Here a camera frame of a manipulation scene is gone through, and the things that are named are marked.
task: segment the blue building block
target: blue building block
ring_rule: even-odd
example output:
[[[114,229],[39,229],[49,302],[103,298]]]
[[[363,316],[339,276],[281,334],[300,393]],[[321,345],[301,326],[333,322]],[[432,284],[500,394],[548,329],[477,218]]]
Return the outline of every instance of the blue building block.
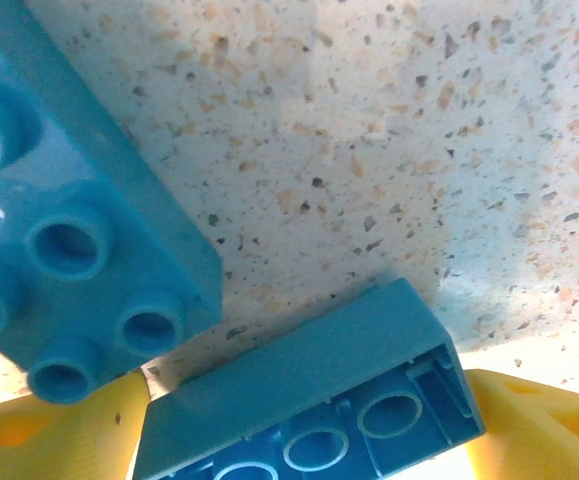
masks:
[[[56,403],[216,324],[221,262],[20,0],[0,0],[0,351]]]
[[[375,479],[483,428],[449,335],[401,279],[153,402],[134,478]]]

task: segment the white speckled surface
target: white speckled surface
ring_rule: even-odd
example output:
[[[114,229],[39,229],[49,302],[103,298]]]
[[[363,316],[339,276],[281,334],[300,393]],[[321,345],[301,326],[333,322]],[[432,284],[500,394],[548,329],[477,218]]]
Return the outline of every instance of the white speckled surface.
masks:
[[[466,366],[579,391],[579,2],[26,3],[224,258],[155,395],[395,276]]]

